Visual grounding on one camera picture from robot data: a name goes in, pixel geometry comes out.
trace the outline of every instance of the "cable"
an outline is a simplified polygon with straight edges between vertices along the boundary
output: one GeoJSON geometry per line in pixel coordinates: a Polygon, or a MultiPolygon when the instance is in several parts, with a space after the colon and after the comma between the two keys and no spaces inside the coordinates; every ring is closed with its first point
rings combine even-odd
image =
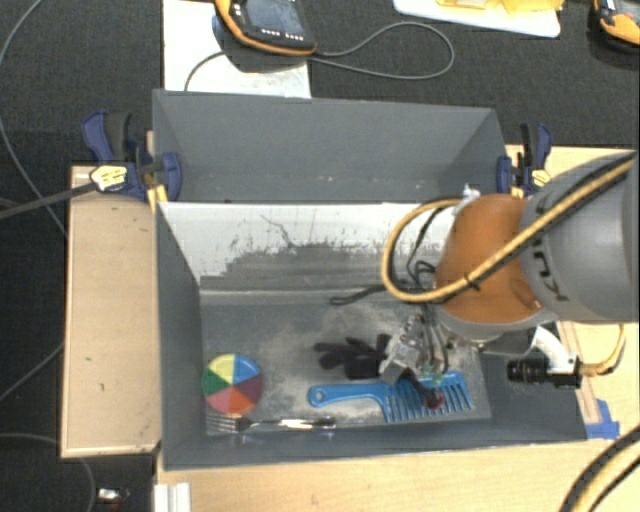
{"type": "Polygon", "coordinates": [[[0,403],[6,400],[11,393],[13,393],[16,389],[18,389],[25,382],[27,382],[31,377],[33,377],[36,373],[38,373],[45,366],[47,366],[58,354],[62,352],[63,348],[64,348],[64,343],[61,343],[55,348],[53,352],[51,352],[51,354],[49,354],[40,363],[38,363],[38,365],[36,365],[33,369],[31,369],[29,373],[27,373],[22,378],[20,378],[15,384],[12,384],[11,386],[9,386],[9,389],[7,389],[4,393],[2,393],[2,395],[0,395],[0,403]]]}
{"type": "Polygon", "coordinates": [[[58,203],[60,201],[68,201],[71,198],[81,196],[88,192],[95,192],[95,190],[96,190],[95,183],[90,182],[84,185],[80,185],[79,187],[72,188],[70,190],[65,190],[64,192],[58,192],[57,194],[52,194],[50,196],[43,197],[41,199],[36,199],[35,201],[19,204],[12,208],[7,208],[4,211],[0,211],[0,220],[13,217],[14,215],[18,215],[20,213],[36,210],[38,208],[42,208],[43,206],[58,203]]]}
{"type": "MultiPolygon", "coordinates": [[[[33,3],[33,5],[31,7],[29,7],[29,9],[27,9],[27,11],[22,15],[22,17],[18,20],[18,22],[15,24],[15,26],[13,27],[13,29],[9,33],[9,36],[6,39],[6,41],[4,43],[4,46],[2,47],[2,50],[0,50],[0,68],[2,67],[2,63],[4,62],[4,58],[5,58],[6,54],[7,54],[7,50],[9,49],[9,46],[11,45],[11,42],[13,41],[13,38],[18,33],[20,28],[22,28],[22,25],[24,25],[24,23],[27,21],[29,16],[31,16],[31,14],[33,14],[33,12],[38,7],[40,7],[40,5],[42,4],[43,1],[44,0],[36,0],[33,3]]],[[[0,115],[0,137],[2,138],[2,141],[4,142],[4,145],[7,147],[7,151],[9,151],[9,156],[11,157],[11,160],[13,160],[13,163],[15,164],[15,166],[18,169],[18,171],[22,175],[22,178],[24,179],[24,181],[26,181],[27,185],[29,185],[29,188],[38,197],[38,199],[42,199],[42,194],[38,190],[38,187],[36,187],[35,183],[33,183],[31,178],[29,177],[29,174],[27,173],[27,171],[25,170],[23,165],[20,163],[20,160],[18,159],[18,155],[16,155],[16,152],[14,151],[13,146],[11,145],[11,142],[9,141],[9,136],[7,135],[7,132],[6,132],[5,127],[4,127],[4,122],[2,121],[2,115],[0,115]]],[[[64,235],[64,237],[66,239],[67,238],[67,230],[64,228],[64,225],[62,224],[62,222],[60,221],[58,216],[55,214],[55,212],[53,211],[51,206],[47,205],[46,208],[47,208],[47,211],[49,212],[49,215],[51,216],[53,221],[58,226],[58,229],[60,229],[60,231],[62,232],[62,234],[64,235]]]]}
{"type": "Polygon", "coordinates": [[[193,78],[193,76],[198,72],[198,70],[204,66],[207,62],[213,60],[213,59],[217,59],[218,57],[224,55],[223,51],[219,51],[219,52],[215,52],[212,53],[211,55],[205,57],[204,59],[202,59],[200,62],[198,62],[193,69],[189,72],[189,76],[187,77],[187,79],[184,82],[184,89],[183,92],[189,92],[189,84],[191,83],[191,79],[193,78]]]}
{"type": "Polygon", "coordinates": [[[582,364],[580,366],[580,374],[585,377],[598,377],[612,373],[622,360],[625,342],[624,325],[620,325],[620,334],[618,334],[618,340],[616,341],[616,346],[614,347],[613,352],[611,352],[611,355],[599,363],[582,364]]]}
{"type": "Polygon", "coordinates": [[[609,495],[611,492],[620,485],[631,473],[633,473],[640,465],[640,456],[636,457],[636,459],[629,464],[616,478],[614,478],[609,485],[607,485],[604,490],[598,495],[596,501],[589,508],[589,512],[593,512],[596,510],[602,501],[609,495]]]}
{"type": "Polygon", "coordinates": [[[461,277],[460,279],[450,283],[441,288],[431,290],[423,293],[409,293],[399,289],[393,282],[391,273],[390,262],[392,260],[392,253],[395,247],[396,241],[404,228],[416,217],[422,213],[445,206],[453,206],[459,202],[459,200],[443,199],[434,200],[428,202],[419,208],[416,208],[412,212],[405,215],[404,218],[393,228],[387,244],[382,253],[382,262],[380,266],[380,276],[382,283],[385,285],[389,293],[399,300],[420,303],[420,302],[434,302],[436,300],[446,300],[451,298],[455,294],[466,290],[470,287],[477,287],[477,284],[486,279],[491,274],[496,272],[502,267],[508,260],[513,259],[518,251],[523,251],[527,244],[534,241],[535,237],[543,234],[544,232],[552,229],[559,224],[559,220],[562,216],[568,216],[579,209],[583,201],[587,201],[602,193],[609,186],[613,186],[619,179],[622,179],[627,171],[631,168],[632,158],[629,155],[614,161],[607,166],[607,172],[599,176],[587,184],[581,186],[575,192],[572,192],[564,199],[556,202],[549,210],[540,215],[530,226],[523,229],[518,235],[516,235],[511,241],[509,241],[504,247],[498,250],[496,253],[484,260],[479,266],[474,268],[471,272],[461,277]]]}
{"type": "MultiPolygon", "coordinates": [[[[224,51],[217,51],[215,53],[212,53],[208,57],[205,57],[200,62],[198,62],[193,67],[193,69],[189,72],[189,76],[187,77],[187,79],[185,81],[183,91],[184,92],[188,92],[189,91],[189,84],[191,83],[191,79],[193,78],[193,76],[198,72],[198,70],[202,66],[204,66],[207,62],[209,62],[209,61],[211,61],[213,59],[217,59],[218,57],[220,57],[221,55],[224,55],[224,54],[225,54],[224,51]]],[[[316,57],[307,57],[307,61],[309,61],[309,62],[317,62],[319,64],[325,64],[327,66],[333,66],[335,68],[345,69],[347,71],[353,71],[354,73],[360,73],[360,74],[363,74],[363,75],[377,76],[377,77],[380,77],[380,78],[390,78],[392,80],[413,80],[413,81],[416,81],[416,80],[430,80],[431,78],[437,78],[439,76],[444,75],[447,71],[449,71],[453,67],[453,63],[454,63],[454,61],[456,59],[456,52],[453,49],[453,44],[451,44],[451,41],[449,40],[449,38],[447,36],[445,36],[437,28],[432,27],[431,25],[426,25],[425,23],[419,23],[417,21],[401,21],[401,22],[398,22],[398,23],[393,23],[391,25],[387,25],[386,27],[381,28],[377,32],[374,32],[372,35],[367,37],[364,41],[362,41],[361,43],[358,43],[356,46],[354,46],[352,48],[349,48],[347,50],[343,50],[341,52],[333,52],[333,53],[330,53],[330,52],[327,52],[327,53],[316,52],[316,53],[314,53],[314,55],[317,55],[318,57],[324,57],[324,58],[318,59],[316,57]],[[389,30],[392,30],[392,29],[398,28],[398,27],[418,27],[418,28],[421,28],[423,30],[429,30],[430,32],[433,32],[434,34],[436,34],[444,42],[444,44],[447,46],[447,49],[449,50],[449,61],[447,62],[445,67],[442,68],[439,71],[435,71],[433,73],[428,73],[426,75],[394,75],[392,73],[382,73],[382,72],[379,72],[379,71],[372,71],[370,69],[357,68],[355,66],[349,66],[347,64],[340,64],[338,62],[332,62],[332,61],[326,60],[326,59],[329,59],[329,58],[337,58],[337,57],[344,57],[346,55],[351,55],[352,53],[357,52],[358,50],[360,50],[361,48],[363,48],[364,46],[366,46],[371,41],[373,41],[377,37],[381,36],[385,32],[388,32],[389,30]]]]}
{"type": "Polygon", "coordinates": [[[380,293],[385,291],[386,288],[381,284],[374,284],[372,286],[368,286],[359,292],[354,293],[353,295],[340,296],[340,297],[331,297],[329,299],[329,304],[332,306],[346,306],[347,304],[353,304],[354,302],[358,302],[360,299],[364,299],[369,295],[373,295],[374,293],[380,293]]]}
{"type": "MultiPolygon", "coordinates": [[[[55,447],[58,447],[58,441],[52,439],[51,437],[40,436],[37,434],[27,434],[22,432],[9,432],[6,434],[0,433],[0,439],[28,439],[31,441],[40,441],[43,443],[51,444],[55,447]]],[[[87,464],[87,461],[83,458],[77,459],[87,474],[87,478],[89,479],[89,501],[87,502],[87,512],[91,512],[93,510],[93,506],[96,502],[96,479],[93,476],[93,471],[91,471],[91,467],[87,464]]]]}
{"type": "MultiPolygon", "coordinates": [[[[575,480],[571,489],[567,493],[560,512],[582,512],[588,510],[586,506],[588,499],[591,497],[592,490],[602,481],[606,480],[608,473],[612,470],[615,471],[616,464],[620,460],[625,450],[633,446],[640,440],[640,424],[636,425],[625,436],[612,443],[604,450],[598,457],[596,457],[575,480]]],[[[629,469],[629,466],[625,467],[623,473],[629,469]]],[[[618,479],[619,475],[616,475],[614,482],[618,479]]]]}
{"type": "Polygon", "coordinates": [[[418,237],[416,238],[416,241],[413,244],[413,249],[411,250],[411,253],[409,254],[409,257],[407,258],[407,264],[405,266],[405,268],[407,270],[407,274],[409,274],[411,279],[413,279],[414,282],[416,283],[416,285],[418,287],[420,287],[420,288],[422,288],[422,283],[420,282],[420,274],[425,273],[425,272],[432,274],[432,273],[435,272],[436,269],[431,263],[429,263],[427,261],[424,261],[424,260],[418,260],[418,261],[416,261],[415,269],[412,270],[411,269],[411,262],[413,261],[413,258],[415,258],[415,255],[418,252],[418,248],[420,247],[420,244],[422,244],[422,241],[424,240],[424,237],[426,236],[427,231],[431,227],[431,224],[433,224],[433,221],[435,220],[435,218],[443,210],[444,210],[444,208],[437,208],[436,210],[431,212],[431,215],[429,215],[429,218],[427,219],[427,221],[424,223],[422,228],[420,228],[420,232],[418,233],[418,237]]]}

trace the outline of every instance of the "metal fork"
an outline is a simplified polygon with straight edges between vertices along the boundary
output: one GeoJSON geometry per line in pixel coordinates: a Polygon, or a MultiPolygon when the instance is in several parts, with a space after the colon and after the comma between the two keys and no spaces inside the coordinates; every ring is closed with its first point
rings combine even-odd
{"type": "Polygon", "coordinates": [[[331,416],[254,421],[246,416],[232,417],[216,414],[207,417],[207,424],[222,432],[230,433],[244,432],[259,425],[273,425],[290,430],[332,430],[336,428],[336,420],[331,416]]]}

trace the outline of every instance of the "gray bin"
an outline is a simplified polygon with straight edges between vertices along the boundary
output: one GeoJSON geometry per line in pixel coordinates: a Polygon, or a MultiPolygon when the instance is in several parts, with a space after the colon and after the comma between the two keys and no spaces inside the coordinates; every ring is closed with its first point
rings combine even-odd
{"type": "Polygon", "coordinates": [[[492,111],[156,92],[154,136],[155,152],[177,151],[185,169],[180,202],[156,210],[165,469],[585,438],[575,393],[511,384],[502,357],[468,348],[452,366],[470,411],[385,424],[368,400],[323,409],[306,401],[309,386],[346,382],[340,368],[320,368],[315,342],[373,344],[415,312],[386,293],[328,304],[378,282],[399,217],[465,183],[494,189],[504,145],[492,111]],[[277,136],[268,139],[270,126],[277,136]],[[331,413],[338,428],[208,431],[202,372],[226,352],[263,371],[252,418],[331,413]]]}

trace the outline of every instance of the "black carpet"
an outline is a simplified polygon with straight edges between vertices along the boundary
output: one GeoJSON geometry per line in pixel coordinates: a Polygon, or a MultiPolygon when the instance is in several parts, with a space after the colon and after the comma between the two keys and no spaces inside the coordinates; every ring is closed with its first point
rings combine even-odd
{"type": "MultiPolygon", "coordinates": [[[[4,0],[0,44],[32,4],[4,0]]],[[[347,48],[406,19],[390,0],[306,1],[323,51],[347,48]]],[[[310,66],[312,94],[496,109],[507,142],[522,121],[544,122],[558,145],[637,147],[638,57],[594,45],[587,0],[560,14],[557,40],[439,23],[456,62],[426,82],[365,77],[310,66]]],[[[64,189],[72,162],[88,158],[79,122],[99,108],[133,112],[132,132],[151,127],[151,90],[162,85],[161,2],[45,0],[16,36],[0,68],[0,115],[16,153],[43,194],[64,189]]],[[[341,62],[419,74],[446,63],[446,48],[416,29],[387,34],[341,62]]],[[[0,198],[33,199],[0,145],[0,198]]],[[[56,212],[64,218],[64,207],[56,212]]],[[[46,212],[0,224],[0,395],[62,341],[65,244],[46,212]]],[[[61,359],[0,403],[0,433],[59,435],[61,359]]],[[[0,511],[85,510],[87,480],[55,449],[0,439],[0,511]]],[[[130,497],[122,511],[149,504],[148,456],[90,460],[98,487],[130,497]]]]}

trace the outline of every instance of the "blue tape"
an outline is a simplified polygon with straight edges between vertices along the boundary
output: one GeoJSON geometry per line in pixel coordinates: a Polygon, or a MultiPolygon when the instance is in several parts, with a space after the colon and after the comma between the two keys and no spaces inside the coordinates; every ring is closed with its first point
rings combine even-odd
{"type": "Polygon", "coordinates": [[[588,439],[618,439],[620,437],[620,422],[611,419],[609,406],[604,400],[596,398],[602,421],[585,425],[588,439]]]}

